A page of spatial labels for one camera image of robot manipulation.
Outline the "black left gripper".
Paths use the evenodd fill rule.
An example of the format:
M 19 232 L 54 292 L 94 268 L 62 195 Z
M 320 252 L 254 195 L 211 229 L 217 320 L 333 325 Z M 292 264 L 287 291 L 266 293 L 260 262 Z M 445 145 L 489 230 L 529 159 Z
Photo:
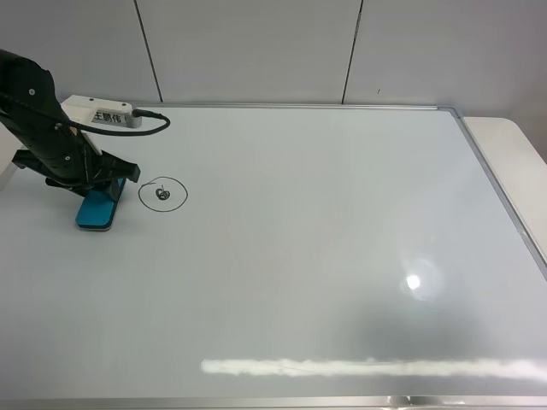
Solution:
M 12 162 L 45 177 L 47 185 L 86 196 L 91 190 L 106 190 L 110 200 L 119 200 L 124 180 L 138 182 L 138 165 L 106 151 L 96 151 L 82 132 L 67 127 L 20 135 L 25 146 Z

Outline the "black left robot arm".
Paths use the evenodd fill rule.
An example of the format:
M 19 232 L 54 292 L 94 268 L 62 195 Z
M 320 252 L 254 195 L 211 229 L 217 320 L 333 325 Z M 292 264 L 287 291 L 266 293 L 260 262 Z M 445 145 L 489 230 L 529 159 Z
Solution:
M 12 162 L 45 177 L 49 186 L 86 196 L 91 190 L 117 198 L 121 179 L 138 182 L 138 165 L 94 147 L 82 125 L 56 99 L 49 71 L 1 52 L 1 122 L 22 143 Z

